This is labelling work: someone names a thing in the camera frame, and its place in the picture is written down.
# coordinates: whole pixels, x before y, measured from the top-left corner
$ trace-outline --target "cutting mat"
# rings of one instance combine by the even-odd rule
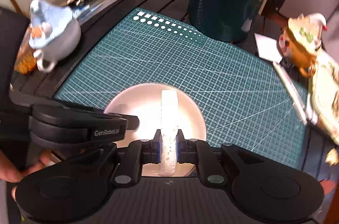
[[[224,142],[297,167],[304,136],[274,69],[194,27],[137,8],[77,65],[57,99],[104,109],[119,92],[161,82],[201,109],[211,146]],[[296,85],[301,97],[306,90]]]

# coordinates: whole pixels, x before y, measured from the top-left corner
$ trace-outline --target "white bowl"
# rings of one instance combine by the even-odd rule
[[[108,104],[104,113],[120,113],[138,116],[140,124],[136,130],[127,130],[125,139],[117,141],[118,147],[126,147],[134,140],[153,139],[161,125],[161,92],[176,90],[179,102],[179,129],[185,139],[206,140],[206,125],[204,117],[197,104],[183,91],[160,83],[144,83],[134,85],[119,93]],[[174,177],[189,175],[193,164],[177,163]],[[143,166],[143,176],[158,176],[158,164]]]

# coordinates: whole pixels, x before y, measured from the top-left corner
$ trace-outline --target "table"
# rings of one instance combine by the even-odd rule
[[[15,72],[12,77],[12,85],[15,89],[26,94],[52,97],[65,78],[91,48],[134,8],[141,7],[189,23],[187,5],[188,0],[119,0],[81,27],[82,37],[79,46],[68,58],[59,62],[53,72],[44,74],[35,70],[32,74],[26,76]],[[274,22],[257,16],[252,23],[248,38],[235,45],[255,55],[254,32],[277,39],[280,34],[280,28]],[[294,70],[291,71],[291,76],[304,86],[306,85],[306,80],[298,77],[298,73]],[[315,127],[308,126],[298,168],[309,173],[319,181],[328,178],[330,170],[328,164],[324,163],[324,159],[327,152],[334,146],[330,138],[326,137]],[[339,167],[336,168],[332,176],[332,179],[338,178]],[[325,205],[331,199],[332,196],[326,196]],[[318,216],[320,222],[326,215],[327,210],[325,205]]]

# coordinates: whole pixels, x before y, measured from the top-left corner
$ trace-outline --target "pen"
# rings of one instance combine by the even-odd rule
[[[307,115],[305,114],[304,108],[305,105],[301,100],[299,93],[297,92],[292,80],[290,79],[287,72],[282,68],[282,66],[276,62],[273,62],[273,67],[276,70],[279,78],[281,79],[283,85],[285,86],[291,100],[293,102],[293,107],[298,115],[298,118],[302,121],[304,125],[307,125]]]

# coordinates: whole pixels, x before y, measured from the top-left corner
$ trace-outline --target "mug handle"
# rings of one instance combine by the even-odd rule
[[[309,78],[312,77],[315,72],[316,72],[316,68],[314,65],[311,65],[311,70],[309,72],[306,72],[305,69],[303,67],[299,68],[299,72],[301,73],[301,75],[303,75],[305,78]]]
[[[48,67],[44,67],[43,65],[43,52],[41,49],[37,49],[34,51],[33,56],[37,59],[37,67],[41,72],[49,73],[54,67],[57,65],[56,61],[50,62]]]

